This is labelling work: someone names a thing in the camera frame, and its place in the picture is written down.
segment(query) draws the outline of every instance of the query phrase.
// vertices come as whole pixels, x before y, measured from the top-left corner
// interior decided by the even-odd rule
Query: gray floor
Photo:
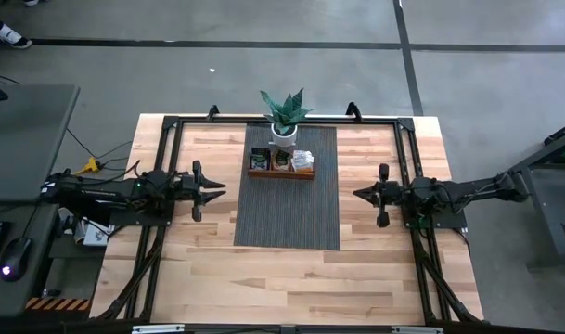
[[[565,45],[565,0],[402,3],[413,43]],[[39,38],[399,42],[390,0],[62,0],[28,9],[14,1],[0,17]],[[565,125],[565,54],[415,52],[413,60],[456,181],[506,169]],[[305,105],[319,113],[340,114],[355,101],[365,114],[412,115],[401,51],[0,47],[0,74],[80,85],[71,129],[96,152],[131,139],[141,112],[206,112],[212,104],[264,112],[259,89],[280,98],[304,86]],[[57,168],[85,158],[67,138]],[[466,215],[486,319],[565,330],[565,269],[525,269],[550,252],[531,204],[473,203]],[[89,293],[74,265],[58,267],[73,278],[59,286]]]

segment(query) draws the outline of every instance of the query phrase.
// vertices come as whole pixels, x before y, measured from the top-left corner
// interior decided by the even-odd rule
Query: shoe
[[[30,39],[20,36],[6,25],[0,30],[0,41],[17,49],[27,49],[32,45]]]

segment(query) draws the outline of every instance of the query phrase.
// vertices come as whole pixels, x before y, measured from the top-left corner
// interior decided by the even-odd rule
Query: wooden tabletop
[[[163,116],[140,115],[128,163],[131,166],[140,160],[140,172],[153,168]],[[424,174],[449,179],[437,118],[416,117],[414,121]],[[192,220],[191,203],[176,204],[162,251],[153,322],[423,323],[412,242],[399,209],[389,207],[390,226],[378,228],[377,209],[353,195],[354,190],[376,182],[382,162],[390,165],[391,180],[401,180],[393,130],[384,125],[336,127],[341,251],[233,246],[245,125],[185,126],[177,171],[190,171],[192,161],[200,160],[206,177],[226,184],[226,194],[202,210],[201,223]],[[170,157],[172,137],[165,157]],[[413,174],[407,143],[405,140]],[[131,277],[140,230],[126,227],[109,241],[91,316],[105,311]],[[482,318],[466,244],[451,230],[437,230],[436,234],[446,281],[470,311]],[[145,285],[143,281],[138,311]],[[430,291],[438,315],[433,283]]]

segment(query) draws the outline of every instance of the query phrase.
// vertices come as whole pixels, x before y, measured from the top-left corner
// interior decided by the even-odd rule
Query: gray striped mat
[[[249,177],[251,148],[267,148],[270,126],[249,124],[235,246],[340,250],[336,128],[299,126],[295,149],[315,156],[315,180]]]

